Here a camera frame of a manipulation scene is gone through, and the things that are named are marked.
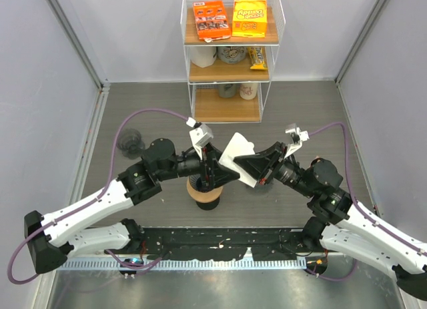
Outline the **blue plastic dripper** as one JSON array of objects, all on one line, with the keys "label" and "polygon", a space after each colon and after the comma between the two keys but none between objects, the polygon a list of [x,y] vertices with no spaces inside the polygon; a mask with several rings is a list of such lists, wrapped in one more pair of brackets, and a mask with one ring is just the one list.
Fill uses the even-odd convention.
[{"label": "blue plastic dripper", "polygon": [[203,184],[200,176],[192,175],[188,178],[188,182],[191,188],[193,188],[197,192],[203,191]]}]

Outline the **white paper coffee filter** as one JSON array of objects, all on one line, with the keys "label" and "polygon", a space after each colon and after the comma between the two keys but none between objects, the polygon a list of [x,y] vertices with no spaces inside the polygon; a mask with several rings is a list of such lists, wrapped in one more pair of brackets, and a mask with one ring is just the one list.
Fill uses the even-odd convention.
[{"label": "white paper coffee filter", "polygon": [[221,166],[239,173],[239,181],[251,188],[254,188],[257,181],[234,162],[234,158],[236,157],[251,156],[254,154],[254,144],[248,141],[242,134],[235,132],[223,151],[219,163]]}]

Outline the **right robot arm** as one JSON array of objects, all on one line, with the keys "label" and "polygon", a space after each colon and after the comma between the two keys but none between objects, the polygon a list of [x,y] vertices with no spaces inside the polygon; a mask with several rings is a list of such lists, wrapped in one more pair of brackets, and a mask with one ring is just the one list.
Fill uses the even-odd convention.
[{"label": "right robot arm", "polygon": [[323,158],[300,167],[282,143],[261,152],[240,146],[232,155],[243,175],[266,184],[276,179],[310,199],[313,217],[305,226],[302,244],[347,254],[383,271],[405,293],[426,300],[426,243],[389,224],[340,187],[343,177]]}]

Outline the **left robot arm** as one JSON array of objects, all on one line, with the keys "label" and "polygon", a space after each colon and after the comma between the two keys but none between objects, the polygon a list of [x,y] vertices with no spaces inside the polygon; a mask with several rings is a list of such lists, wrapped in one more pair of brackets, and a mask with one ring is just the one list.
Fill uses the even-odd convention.
[{"label": "left robot arm", "polygon": [[210,190],[243,179],[234,158],[253,153],[253,145],[235,134],[224,151],[211,144],[194,145],[189,153],[177,155],[169,139],[154,140],[141,160],[128,167],[97,192],[71,206],[41,214],[34,210],[24,217],[25,243],[36,274],[53,271],[80,251],[125,250],[135,254],[143,244],[138,225],[122,220],[108,228],[91,225],[126,210],[161,192],[161,183],[199,176]]}]

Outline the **smoky glass coffee server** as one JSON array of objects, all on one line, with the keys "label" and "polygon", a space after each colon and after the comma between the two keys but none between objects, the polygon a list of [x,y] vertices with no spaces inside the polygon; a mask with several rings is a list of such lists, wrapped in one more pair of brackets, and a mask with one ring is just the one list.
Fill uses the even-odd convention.
[{"label": "smoky glass coffee server", "polygon": [[273,188],[273,184],[265,184],[265,185],[260,185],[257,184],[254,187],[245,185],[245,189],[247,189],[249,192],[253,193],[253,194],[266,194],[268,193],[272,188]]}]

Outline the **smoky grey plastic dripper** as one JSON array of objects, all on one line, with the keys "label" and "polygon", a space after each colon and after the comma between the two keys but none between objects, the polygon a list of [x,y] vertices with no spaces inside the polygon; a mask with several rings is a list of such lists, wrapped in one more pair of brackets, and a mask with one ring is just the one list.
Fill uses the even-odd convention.
[{"label": "smoky grey plastic dripper", "polygon": [[125,158],[137,159],[145,149],[141,133],[133,128],[123,130],[117,140],[116,147]]}]

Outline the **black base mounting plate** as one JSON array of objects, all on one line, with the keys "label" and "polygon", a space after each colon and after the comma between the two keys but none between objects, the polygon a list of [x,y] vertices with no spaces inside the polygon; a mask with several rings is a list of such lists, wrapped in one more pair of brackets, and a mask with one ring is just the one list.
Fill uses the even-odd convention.
[{"label": "black base mounting plate", "polygon": [[130,246],[110,250],[150,260],[228,262],[241,260],[248,250],[255,261],[262,261],[294,260],[324,248],[299,228],[144,228]]}]

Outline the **white paper roll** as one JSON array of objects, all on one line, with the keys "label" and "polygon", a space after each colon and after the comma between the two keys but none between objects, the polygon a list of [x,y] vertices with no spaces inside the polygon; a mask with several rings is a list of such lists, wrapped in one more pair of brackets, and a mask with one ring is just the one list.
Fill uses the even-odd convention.
[{"label": "white paper roll", "polygon": [[193,46],[189,48],[190,61],[200,67],[205,68],[214,64],[217,58],[217,47],[216,46]]}]

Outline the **grey printed tin can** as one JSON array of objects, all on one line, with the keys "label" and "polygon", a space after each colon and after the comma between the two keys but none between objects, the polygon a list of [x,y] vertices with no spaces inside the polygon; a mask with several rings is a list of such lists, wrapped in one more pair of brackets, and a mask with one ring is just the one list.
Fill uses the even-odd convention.
[{"label": "grey printed tin can", "polygon": [[242,46],[217,47],[218,58],[227,64],[237,64],[246,58],[247,49]]}]

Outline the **yellow candy bag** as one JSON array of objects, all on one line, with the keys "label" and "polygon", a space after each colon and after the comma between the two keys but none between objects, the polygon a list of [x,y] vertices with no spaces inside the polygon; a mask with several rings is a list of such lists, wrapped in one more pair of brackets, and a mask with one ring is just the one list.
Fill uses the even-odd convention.
[{"label": "yellow candy bag", "polygon": [[264,47],[247,47],[251,59],[251,70],[267,71],[266,55]]}]

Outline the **orange snack box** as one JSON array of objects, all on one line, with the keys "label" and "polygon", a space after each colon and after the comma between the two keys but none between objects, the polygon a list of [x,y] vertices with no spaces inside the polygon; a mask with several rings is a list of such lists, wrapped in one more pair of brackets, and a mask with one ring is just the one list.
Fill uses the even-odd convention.
[{"label": "orange snack box", "polygon": [[223,1],[195,2],[193,14],[199,40],[209,43],[231,37],[232,28]]}]

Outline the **yellow snack bag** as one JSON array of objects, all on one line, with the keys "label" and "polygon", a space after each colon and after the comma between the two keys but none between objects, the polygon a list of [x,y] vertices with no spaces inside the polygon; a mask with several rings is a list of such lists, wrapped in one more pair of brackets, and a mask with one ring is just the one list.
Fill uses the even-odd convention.
[{"label": "yellow snack bag", "polygon": [[267,26],[267,0],[234,0],[232,37],[264,38]]}]

